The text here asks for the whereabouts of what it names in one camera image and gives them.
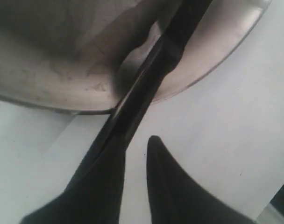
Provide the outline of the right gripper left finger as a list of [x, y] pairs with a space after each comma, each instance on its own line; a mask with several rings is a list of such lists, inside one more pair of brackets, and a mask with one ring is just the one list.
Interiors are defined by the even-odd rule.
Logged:
[[124, 189], [124, 135], [113, 136], [88, 172], [70, 189], [22, 219], [23, 224], [117, 224]]

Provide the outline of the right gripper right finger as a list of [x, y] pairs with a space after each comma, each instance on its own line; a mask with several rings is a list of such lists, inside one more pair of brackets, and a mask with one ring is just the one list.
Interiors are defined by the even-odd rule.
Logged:
[[148, 141], [146, 171], [153, 224], [254, 223], [199, 186], [158, 136]]

